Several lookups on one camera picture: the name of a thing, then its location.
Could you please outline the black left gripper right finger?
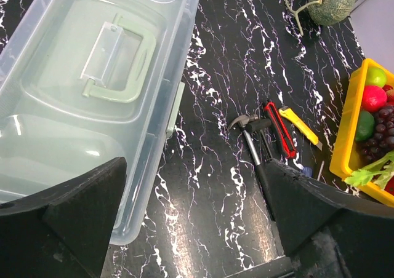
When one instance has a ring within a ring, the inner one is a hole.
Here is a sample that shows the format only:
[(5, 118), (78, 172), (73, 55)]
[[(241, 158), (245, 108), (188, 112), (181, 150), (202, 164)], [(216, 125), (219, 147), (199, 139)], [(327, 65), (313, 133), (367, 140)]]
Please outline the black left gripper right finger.
[(393, 208), (266, 163), (263, 193), (296, 277), (393, 277)]

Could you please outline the black rubber mallet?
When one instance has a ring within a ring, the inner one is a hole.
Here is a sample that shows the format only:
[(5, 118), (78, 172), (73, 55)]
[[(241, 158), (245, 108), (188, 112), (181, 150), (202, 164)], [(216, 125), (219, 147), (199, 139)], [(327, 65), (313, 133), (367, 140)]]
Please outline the black rubber mallet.
[(268, 140), (266, 139), (265, 136), (265, 129), (269, 128), (271, 126), (271, 120), (265, 118), (265, 119), (258, 119), (256, 121), (252, 121), (246, 125), (246, 130), (249, 133), (260, 133), (260, 136), (263, 141), (263, 145), (265, 148), (266, 152), (266, 159), (269, 161), (273, 159), (273, 155), (271, 153), (270, 146), (268, 144)]

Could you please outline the clear and green toolbox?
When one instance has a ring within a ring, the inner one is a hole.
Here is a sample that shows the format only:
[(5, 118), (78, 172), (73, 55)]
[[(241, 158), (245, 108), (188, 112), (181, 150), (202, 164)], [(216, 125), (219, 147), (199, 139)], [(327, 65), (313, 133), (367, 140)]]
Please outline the clear and green toolbox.
[(1, 52), (1, 202), (114, 157), (110, 242), (138, 235), (174, 129), (199, 0), (33, 0)]

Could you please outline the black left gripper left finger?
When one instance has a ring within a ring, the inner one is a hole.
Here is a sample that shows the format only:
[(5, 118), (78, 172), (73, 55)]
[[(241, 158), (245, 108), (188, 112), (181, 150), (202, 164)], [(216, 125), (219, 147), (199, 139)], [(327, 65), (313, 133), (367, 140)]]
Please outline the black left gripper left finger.
[(1, 204), (1, 277), (100, 277), (126, 169), (116, 157)]

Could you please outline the steel claw hammer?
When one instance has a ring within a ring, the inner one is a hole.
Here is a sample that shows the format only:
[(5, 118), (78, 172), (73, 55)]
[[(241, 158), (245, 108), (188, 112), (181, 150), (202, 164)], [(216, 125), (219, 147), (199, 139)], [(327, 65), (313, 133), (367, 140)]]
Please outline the steel claw hammer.
[(244, 135), (244, 138), (246, 139), (246, 143), (249, 147), (251, 157), (254, 163), (255, 174), (262, 188), (262, 195), (266, 202), (267, 211), (269, 213), (270, 219), (272, 221), (275, 221), (275, 216), (271, 207), (271, 199), (268, 193), (268, 174), (265, 168), (265, 164), (261, 161), (260, 155), (257, 152), (257, 149), (252, 139), (252, 134), (254, 132), (258, 132), (260, 130), (263, 130), (264, 128), (267, 128), (268, 126), (271, 126), (271, 123), (265, 122), (257, 114), (244, 114), (232, 120), (227, 126), (227, 131), (229, 132), (231, 128), (235, 125), (238, 125), (242, 134)]

